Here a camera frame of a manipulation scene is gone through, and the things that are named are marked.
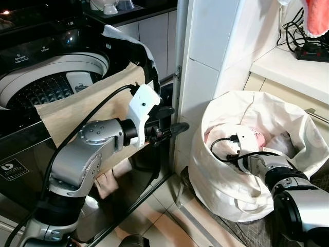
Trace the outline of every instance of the wire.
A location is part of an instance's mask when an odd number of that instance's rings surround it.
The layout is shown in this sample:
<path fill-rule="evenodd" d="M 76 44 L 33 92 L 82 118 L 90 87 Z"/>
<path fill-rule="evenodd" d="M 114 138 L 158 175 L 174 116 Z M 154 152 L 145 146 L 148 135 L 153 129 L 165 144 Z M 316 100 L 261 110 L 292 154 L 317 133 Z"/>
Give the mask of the wire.
<path fill-rule="evenodd" d="M 7 238 L 7 241 L 5 243 L 4 247 L 10 247 L 10 244 L 16 234 L 19 232 L 19 230 L 27 223 L 27 221 L 32 217 L 32 215 L 35 213 L 36 208 L 32 210 L 15 228 L 14 230 L 10 233 L 9 237 Z"/>
<path fill-rule="evenodd" d="M 304 32 L 302 31 L 302 29 L 301 29 L 301 28 L 300 28 L 295 22 L 288 22 L 288 24 L 289 24 L 289 23 L 291 23 L 292 25 L 296 26 L 296 28 L 298 29 L 298 31 L 300 32 L 300 34 L 303 36 L 303 39 L 304 39 L 305 42 L 306 42 L 307 38 L 306 38 Z M 288 39 L 288 35 L 290 35 L 290 37 L 293 39 L 293 43 L 294 43 L 294 45 L 295 45 L 296 47 L 300 47 L 300 46 L 299 46 L 298 43 L 296 42 L 295 37 L 294 37 L 294 36 L 288 31 L 288 26 L 289 26 L 289 25 L 286 26 L 286 42 L 287 42 L 287 46 L 288 46 L 289 50 L 292 51 L 292 52 L 294 52 L 295 50 L 293 50 L 293 49 L 291 48 L 290 43 L 288 42 L 288 40 L 289 40 L 289 39 Z"/>
<path fill-rule="evenodd" d="M 297 14 L 295 15 L 295 17 L 290 21 L 290 23 L 298 23 L 298 22 L 302 21 L 303 16 L 304 16 L 304 9 L 303 8 L 300 8 L 300 10 L 297 12 Z M 293 26 L 293 25 L 289 25 L 289 23 L 286 23 L 286 24 L 282 25 L 282 27 L 281 27 L 281 23 L 280 23 L 280 27 L 279 27 L 279 38 L 277 40 L 277 45 L 279 45 L 279 41 L 280 41 L 280 39 L 282 37 L 282 34 L 281 34 L 282 28 L 284 27 L 284 29 L 286 30 L 286 28 L 289 28 L 291 26 Z"/>
<path fill-rule="evenodd" d="M 226 138 L 220 138 L 220 139 L 214 141 L 214 142 L 211 144 L 211 146 L 210 146 L 210 151 L 211 151 L 211 153 L 216 157 L 216 159 L 218 159 L 218 160 L 221 161 L 221 162 L 224 162 L 224 163 L 231 163 L 231 162 L 234 162 L 234 161 L 238 161 L 238 160 L 240 160 L 240 159 L 242 159 L 242 158 L 246 158 L 246 157 L 249 157 L 249 156 L 252 156 L 252 155 L 256 155 L 256 154 L 267 154 L 267 155 L 279 156 L 277 153 L 265 152 L 265 151 L 259 151 L 259 152 L 252 152 L 252 153 L 248 153 L 248 154 L 245 154 L 245 155 L 241 155 L 241 156 L 239 156 L 239 157 L 231 158 L 231 159 L 229 159 L 229 160 L 223 160 L 223 159 L 219 158 L 219 157 L 218 157 L 218 156 L 212 151 L 213 146 L 214 146 L 216 143 L 218 143 L 218 142 L 220 142 L 220 141 L 222 141 L 222 140 L 230 140 L 230 141 L 232 141 L 232 142 L 237 142 L 236 139 L 233 140 L 232 137 L 233 137 L 233 136 L 231 136 L 231 137 L 226 137 Z"/>
<path fill-rule="evenodd" d="M 111 98 L 113 98 L 116 94 L 120 93 L 121 91 L 125 89 L 131 89 L 134 90 L 136 85 L 125 85 L 117 90 L 115 90 L 113 93 L 108 95 L 102 102 L 100 102 L 82 121 L 79 123 L 79 125 L 63 140 L 63 142 L 59 145 L 59 147 L 56 149 L 55 153 L 52 155 L 48 167 L 45 172 L 45 177 L 42 184 L 42 190 L 40 195 L 40 200 L 44 200 L 46 192 L 47 192 L 47 185 L 49 183 L 50 174 L 51 174 L 51 168 L 52 164 L 58 155 L 58 153 L 69 143 L 69 141 L 79 132 L 79 130 L 91 119 L 91 117 L 103 106 L 106 102 L 108 102 Z"/>
<path fill-rule="evenodd" d="M 59 147 L 56 149 L 56 151 L 54 152 L 54 154 L 52 155 L 46 172 L 45 172 L 45 176 L 44 176 L 44 180 L 43 180 L 43 184 L 42 184 L 42 189 L 41 189 L 41 195 L 40 195 L 40 200 L 44 200 L 45 196 L 46 196 L 46 192 L 47 192 L 47 186 L 49 183 L 49 179 L 50 179 L 50 174 L 51 174 L 51 168 L 53 165 L 53 162 L 56 158 L 56 156 L 58 155 L 58 153 L 69 143 L 69 141 L 79 132 L 79 130 L 91 119 L 91 117 L 103 106 L 105 105 L 106 102 L 108 102 L 110 99 L 112 99 L 115 95 L 117 95 L 118 93 L 120 93 L 123 90 L 126 89 L 131 89 L 131 93 L 132 95 L 134 95 L 137 91 L 137 89 L 139 88 L 138 85 L 125 85 L 122 86 L 118 89 L 116 89 L 113 93 L 111 93 L 110 95 L 108 95 L 102 102 L 100 102 L 82 121 L 81 123 L 79 123 L 79 125 L 63 140 L 63 142 L 59 145 Z M 7 238 L 7 241 L 5 243 L 5 247 L 10 247 L 10 244 L 13 240 L 13 238 L 15 237 L 15 235 L 19 232 L 19 230 L 27 223 L 27 221 L 34 215 L 34 213 L 36 212 L 37 207 L 35 207 L 32 212 L 25 217 L 16 227 L 15 229 L 11 232 L 11 234 L 9 235 L 9 237 Z"/>

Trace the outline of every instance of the beige cloth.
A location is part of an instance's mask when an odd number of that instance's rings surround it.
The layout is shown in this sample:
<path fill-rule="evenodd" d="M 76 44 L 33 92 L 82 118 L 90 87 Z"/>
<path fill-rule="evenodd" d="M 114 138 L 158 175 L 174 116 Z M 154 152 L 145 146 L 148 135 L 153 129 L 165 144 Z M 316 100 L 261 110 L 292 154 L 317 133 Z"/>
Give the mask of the beige cloth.
<path fill-rule="evenodd" d="M 98 190 L 100 198 L 104 199 L 119 188 L 116 181 L 117 178 L 125 175 L 133 169 L 128 158 L 122 160 L 113 169 L 100 175 L 95 180 L 95 185 Z"/>
<path fill-rule="evenodd" d="M 58 147 L 104 98 L 119 87 L 136 82 L 139 85 L 145 83 L 144 71 L 141 67 L 130 63 L 123 71 L 89 86 L 78 94 L 35 107 L 52 140 Z M 107 102 L 91 120 L 106 120 L 117 117 L 124 120 L 131 99 L 129 90 L 120 92 Z M 123 150 L 102 161 L 99 175 L 112 169 L 116 164 L 132 156 L 140 149 L 133 146 L 123 147 Z"/>

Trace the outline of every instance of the pink towel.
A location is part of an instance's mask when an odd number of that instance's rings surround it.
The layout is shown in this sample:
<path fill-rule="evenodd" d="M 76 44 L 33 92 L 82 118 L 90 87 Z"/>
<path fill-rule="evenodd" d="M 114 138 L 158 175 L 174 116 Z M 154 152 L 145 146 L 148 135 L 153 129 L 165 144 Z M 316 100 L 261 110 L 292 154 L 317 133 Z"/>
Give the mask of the pink towel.
<path fill-rule="evenodd" d="M 329 30 L 329 0 L 303 0 L 304 31 L 311 38 L 324 35 Z"/>

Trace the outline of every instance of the cabinet door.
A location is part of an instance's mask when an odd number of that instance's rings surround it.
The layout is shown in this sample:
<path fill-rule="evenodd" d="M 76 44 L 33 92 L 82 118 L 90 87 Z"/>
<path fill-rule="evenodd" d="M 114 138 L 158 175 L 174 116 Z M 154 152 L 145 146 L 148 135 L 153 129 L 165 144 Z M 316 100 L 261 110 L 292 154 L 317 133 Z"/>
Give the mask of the cabinet door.
<path fill-rule="evenodd" d="M 168 63 L 167 76 L 175 73 L 177 11 L 168 14 Z"/>
<path fill-rule="evenodd" d="M 167 76 L 168 13 L 138 22 L 140 41 L 151 51 L 159 80 Z"/>
<path fill-rule="evenodd" d="M 139 30 L 138 30 L 138 22 L 132 22 L 126 25 L 122 25 L 117 27 L 121 32 L 133 37 L 136 40 L 139 40 Z"/>
<path fill-rule="evenodd" d="M 293 89 L 287 88 L 269 79 L 265 79 L 260 91 L 268 92 L 288 103 L 298 105 L 300 108 L 303 108 L 305 110 L 313 108 L 315 109 L 316 114 L 326 119 L 329 118 L 329 105 L 314 98 L 311 98 L 307 95 L 299 93 Z M 315 125 L 318 127 L 318 130 L 321 133 L 323 139 L 329 145 L 329 125 L 323 121 L 320 121 L 317 118 L 312 117 L 312 119 Z"/>

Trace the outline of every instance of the black charging cable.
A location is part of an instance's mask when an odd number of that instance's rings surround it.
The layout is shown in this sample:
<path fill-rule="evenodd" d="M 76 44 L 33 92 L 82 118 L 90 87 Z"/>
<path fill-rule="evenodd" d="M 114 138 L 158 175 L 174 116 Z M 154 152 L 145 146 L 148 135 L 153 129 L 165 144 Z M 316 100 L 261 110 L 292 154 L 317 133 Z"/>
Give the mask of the black charging cable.
<path fill-rule="evenodd" d="M 265 151 L 259 151 L 259 152 L 252 152 L 252 153 L 247 153 L 245 155 L 241 155 L 239 157 L 233 157 L 233 158 L 230 158 L 230 159 L 227 159 L 227 160 L 223 160 L 222 158 L 220 158 L 217 154 L 215 154 L 212 149 L 214 147 L 214 145 L 218 142 L 221 142 L 223 140 L 229 140 L 231 142 L 234 142 L 234 143 L 238 143 L 239 142 L 239 138 L 237 137 L 237 135 L 232 135 L 230 137 L 226 137 L 226 138 L 220 138 L 220 139 L 217 139 L 216 141 L 214 141 L 211 146 L 210 146 L 210 151 L 211 153 L 215 156 L 216 159 L 218 159 L 219 161 L 221 162 L 224 162 L 224 163 L 232 163 L 234 161 L 238 161 L 242 158 L 247 158 L 249 156 L 252 156 L 252 155 L 257 155 L 257 154 L 266 154 L 266 155 L 273 155 L 273 156 L 279 156 L 277 153 L 272 153 L 272 152 L 265 152 Z"/>
<path fill-rule="evenodd" d="M 45 176 L 43 179 L 43 184 L 42 184 L 42 189 L 41 189 L 41 195 L 40 195 L 40 201 L 44 201 L 45 197 L 46 197 L 46 193 L 48 191 L 48 184 L 49 184 L 49 179 L 50 179 L 50 175 L 51 175 L 51 168 L 52 168 L 52 164 L 56 158 L 56 156 L 59 154 L 59 152 L 70 142 L 70 140 L 79 132 L 79 130 L 81 130 L 81 128 L 86 125 L 86 123 L 91 119 L 91 117 L 100 109 L 102 108 L 102 106 L 105 105 L 105 103 L 107 103 L 110 99 L 112 99 L 115 95 L 117 95 L 118 93 L 120 93 L 123 90 L 126 89 L 130 89 L 131 90 L 131 94 L 135 95 L 135 93 L 137 92 L 139 88 L 139 85 L 125 85 L 122 86 L 118 89 L 116 89 L 113 93 L 111 93 L 110 95 L 108 95 L 102 102 L 100 102 L 82 121 L 81 123 L 79 123 L 79 125 L 63 140 L 63 142 L 59 145 L 59 147 L 56 149 L 55 153 L 52 155 L 46 172 L 45 172 Z M 29 215 L 27 215 L 16 227 L 15 229 L 10 233 L 9 237 L 7 238 L 7 241 L 5 243 L 4 247 L 10 247 L 10 244 L 12 242 L 12 240 L 14 239 L 14 237 L 16 236 L 16 234 L 19 232 L 19 230 L 28 222 L 28 220 L 34 215 L 34 213 L 36 212 L 37 207 L 35 207 L 30 213 Z"/>

